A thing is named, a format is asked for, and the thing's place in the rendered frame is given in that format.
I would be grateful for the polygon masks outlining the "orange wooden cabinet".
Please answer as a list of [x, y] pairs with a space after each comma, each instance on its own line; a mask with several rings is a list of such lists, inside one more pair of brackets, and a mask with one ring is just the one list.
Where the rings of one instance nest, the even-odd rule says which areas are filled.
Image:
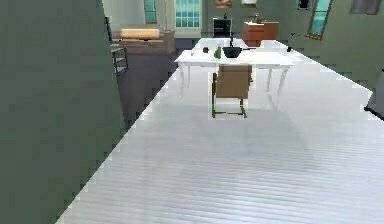
[[263, 40], [275, 40], [278, 30], [278, 22], [245, 22], [242, 40], [248, 47], [259, 47]]

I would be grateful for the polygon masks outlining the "black metal shelf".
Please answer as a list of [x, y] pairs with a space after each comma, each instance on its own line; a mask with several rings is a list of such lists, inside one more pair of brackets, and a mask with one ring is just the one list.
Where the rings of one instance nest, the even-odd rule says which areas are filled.
[[116, 75], [120, 75], [128, 69], [126, 49], [122, 47], [112, 47], [111, 53], [113, 59], [114, 73]]

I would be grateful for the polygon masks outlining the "narrow teal window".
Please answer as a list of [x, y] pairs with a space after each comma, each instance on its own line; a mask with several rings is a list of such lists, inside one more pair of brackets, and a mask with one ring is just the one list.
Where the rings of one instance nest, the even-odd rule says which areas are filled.
[[147, 24], [157, 23], [155, 0], [144, 0], [144, 14]]

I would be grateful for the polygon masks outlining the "white dining table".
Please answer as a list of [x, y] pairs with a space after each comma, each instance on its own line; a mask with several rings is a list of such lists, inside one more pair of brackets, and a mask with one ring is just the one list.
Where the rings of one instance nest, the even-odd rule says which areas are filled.
[[[184, 69], [187, 69], [187, 75], [191, 74], [192, 66], [213, 67], [220, 64], [250, 64], [253, 69], [267, 69], [267, 91], [271, 88], [272, 72], [280, 70], [280, 82], [277, 89], [277, 96], [282, 93], [288, 71], [294, 67], [293, 60], [286, 52], [287, 47], [275, 40], [267, 40], [261, 47], [248, 47], [242, 39], [233, 39], [233, 47], [246, 48], [237, 58], [227, 58], [223, 47], [229, 47], [229, 38], [201, 38], [191, 49], [194, 55], [191, 56], [191, 50], [184, 50], [175, 60], [179, 67], [181, 77], [184, 77]], [[209, 52], [204, 53], [203, 48], [208, 47]], [[221, 47], [221, 59], [214, 57], [217, 47]]]

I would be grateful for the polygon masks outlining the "teal paned window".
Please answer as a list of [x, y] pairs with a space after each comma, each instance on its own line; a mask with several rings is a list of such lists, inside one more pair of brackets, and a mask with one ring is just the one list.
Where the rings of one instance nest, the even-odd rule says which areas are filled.
[[175, 0], [175, 26], [200, 27], [201, 0]]

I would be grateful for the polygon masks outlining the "brown chair green legs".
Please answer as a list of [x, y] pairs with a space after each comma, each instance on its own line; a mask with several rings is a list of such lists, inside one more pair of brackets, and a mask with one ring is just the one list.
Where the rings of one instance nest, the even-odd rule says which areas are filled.
[[250, 64], [220, 64], [218, 71], [212, 74], [211, 84], [211, 114], [226, 114], [226, 111], [216, 110], [216, 99], [238, 99], [239, 112], [235, 115], [247, 117], [244, 101], [249, 96], [252, 79], [252, 66]]

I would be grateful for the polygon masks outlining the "teal window brown frame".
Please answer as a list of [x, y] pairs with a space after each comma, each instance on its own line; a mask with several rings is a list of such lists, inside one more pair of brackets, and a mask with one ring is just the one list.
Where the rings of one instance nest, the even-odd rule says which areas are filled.
[[315, 40], [321, 40], [333, 0], [314, 0], [311, 20], [306, 36]]

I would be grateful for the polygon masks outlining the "black television set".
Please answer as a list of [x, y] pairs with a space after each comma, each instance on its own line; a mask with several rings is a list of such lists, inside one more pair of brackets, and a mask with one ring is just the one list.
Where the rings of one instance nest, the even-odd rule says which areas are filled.
[[106, 30], [108, 33], [109, 42], [112, 42], [112, 31], [111, 31], [111, 26], [110, 26], [110, 17], [108, 17], [108, 16], [105, 16], [105, 25], [106, 25]]

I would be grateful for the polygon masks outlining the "brown sofa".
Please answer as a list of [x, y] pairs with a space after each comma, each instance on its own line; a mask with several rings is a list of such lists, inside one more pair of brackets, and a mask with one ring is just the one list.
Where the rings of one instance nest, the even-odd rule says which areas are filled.
[[112, 43], [130, 54], [170, 54], [175, 51], [174, 31], [124, 28], [112, 32]]

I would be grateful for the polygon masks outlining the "grey framed picture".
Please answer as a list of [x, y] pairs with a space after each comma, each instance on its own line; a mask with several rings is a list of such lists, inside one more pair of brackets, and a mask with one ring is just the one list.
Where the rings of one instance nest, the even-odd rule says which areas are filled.
[[376, 15], [382, 0], [353, 0], [350, 13]]

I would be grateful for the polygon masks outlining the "black floor lamp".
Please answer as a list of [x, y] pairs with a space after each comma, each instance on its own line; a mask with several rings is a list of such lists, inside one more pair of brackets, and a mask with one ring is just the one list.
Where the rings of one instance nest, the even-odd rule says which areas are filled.
[[296, 33], [295, 32], [291, 32], [290, 33], [290, 37], [288, 39], [288, 42], [287, 42], [287, 52], [291, 52], [292, 50], [292, 41], [293, 41], [293, 38], [295, 37]]

